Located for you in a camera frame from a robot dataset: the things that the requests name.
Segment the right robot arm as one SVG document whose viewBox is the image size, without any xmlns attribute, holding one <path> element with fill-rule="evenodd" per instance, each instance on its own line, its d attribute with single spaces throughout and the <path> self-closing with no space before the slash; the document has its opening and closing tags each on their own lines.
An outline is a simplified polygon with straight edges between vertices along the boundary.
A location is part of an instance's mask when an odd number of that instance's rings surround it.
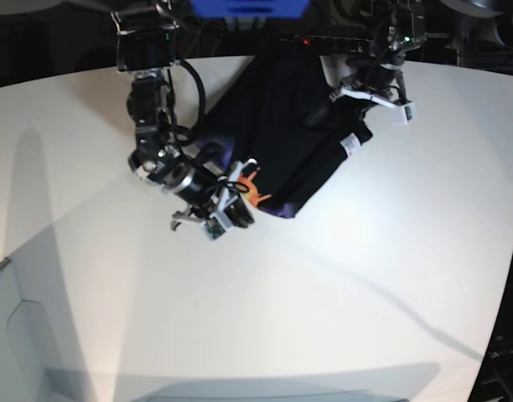
<svg viewBox="0 0 513 402">
<path fill-rule="evenodd" d="M 171 229 L 196 223 L 211 240 L 233 228 L 246 229 L 253 216 L 243 198 L 249 188 L 240 179 L 246 162 L 220 167 L 225 149 L 201 144 L 206 95 L 196 69 L 177 49 L 179 30 L 189 30 L 171 1 L 139 1 L 111 13 L 117 28 L 117 69 L 133 76 L 127 113 L 135 125 L 135 149 L 128 158 L 143 182 L 186 204 L 172 216 Z M 193 127 L 178 123 L 171 69 L 181 66 L 194 79 L 198 103 Z"/>
</svg>

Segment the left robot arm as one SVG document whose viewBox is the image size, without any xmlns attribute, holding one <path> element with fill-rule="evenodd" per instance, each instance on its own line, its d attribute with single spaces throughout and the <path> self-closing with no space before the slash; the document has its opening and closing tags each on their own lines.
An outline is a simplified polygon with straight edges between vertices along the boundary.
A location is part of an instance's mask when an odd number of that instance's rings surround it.
<svg viewBox="0 0 513 402">
<path fill-rule="evenodd" d="M 365 28 L 370 39 L 366 51 L 346 60 L 352 73 L 340 79 L 330 100 L 349 97 L 395 111 L 411 111 L 402 66 L 407 53 L 420 49 L 427 39 L 422 2 L 371 1 L 366 14 L 347 12 L 341 1 L 333 5 L 343 19 Z"/>
</svg>

